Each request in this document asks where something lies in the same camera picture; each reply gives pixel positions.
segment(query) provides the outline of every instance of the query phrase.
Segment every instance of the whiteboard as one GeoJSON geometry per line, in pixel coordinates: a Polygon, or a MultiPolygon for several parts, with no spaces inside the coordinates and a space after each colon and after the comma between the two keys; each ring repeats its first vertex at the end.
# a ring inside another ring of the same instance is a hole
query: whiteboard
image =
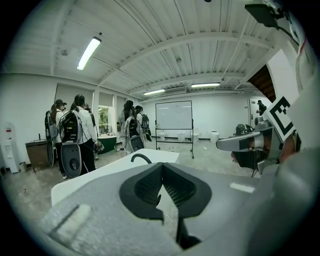
{"type": "Polygon", "coordinates": [[[192,129],[192,101],[176,101],[155,104],[158,129],[192,129]]]}

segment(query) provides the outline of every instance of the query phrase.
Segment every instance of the air conditioner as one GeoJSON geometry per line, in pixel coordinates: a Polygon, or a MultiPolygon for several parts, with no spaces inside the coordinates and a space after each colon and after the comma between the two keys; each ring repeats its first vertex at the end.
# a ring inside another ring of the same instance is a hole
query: air conditioner
{"type": "Polygon", "coordinates": [[[187,93],[186,87],[179,87],[179,88],[165,89],[165,92],[162,95],[174,95],[174,94],[186,94],[186,93],[187,93]]]}

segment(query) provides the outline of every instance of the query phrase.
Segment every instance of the black handle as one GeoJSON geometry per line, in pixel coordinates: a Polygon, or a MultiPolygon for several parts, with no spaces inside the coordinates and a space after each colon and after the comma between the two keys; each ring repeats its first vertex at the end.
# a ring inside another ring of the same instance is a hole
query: black handle
{"type": "Polygon", "coordinates": [[[131,157],[131,162],[133,163],[134,160],[136,158],[142,158],[144,159],[148,164],[151,164],[152,162],[150,161],[150,159],[148,157],[146,157],[144,154],[134,154],[132,157],[131,157]]]}

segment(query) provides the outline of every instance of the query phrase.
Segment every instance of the door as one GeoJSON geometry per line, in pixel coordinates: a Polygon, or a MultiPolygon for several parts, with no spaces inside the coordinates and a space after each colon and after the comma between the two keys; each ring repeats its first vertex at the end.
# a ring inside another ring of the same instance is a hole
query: door
{"type": "Polygon", "coordinates": [[[259,110],[258,100],[256,98],[249,98],[249,118],[250,118],[250,126],[255,128],[255,119],[259,116],[257,110],[259,110]]]}

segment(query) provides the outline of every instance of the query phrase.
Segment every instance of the black pants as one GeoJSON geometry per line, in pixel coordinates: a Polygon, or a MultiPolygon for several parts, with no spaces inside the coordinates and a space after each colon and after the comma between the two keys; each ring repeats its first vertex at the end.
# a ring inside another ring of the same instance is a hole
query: black pants
{"type": "Polygon", "coordinates": [[[66,172],[65,172],[64,166],[62,164],[62,160],[61,160],[61,144],[60,143],[56,143],[55,144],[55,148],[56,148],[56,154],[57,154],[57,157],[58,157],[58,163],[59,163],[60,172],[61,172],[62,176],[65,176],[66,172]]]}
{"type": "Polygon", "coordinates": [[[94,158],[94,142],[90,138],[85,143],[79,144],[81,152],[82,168],[81,174],[92,172],[96,169],[95,158],[94,158]]]}

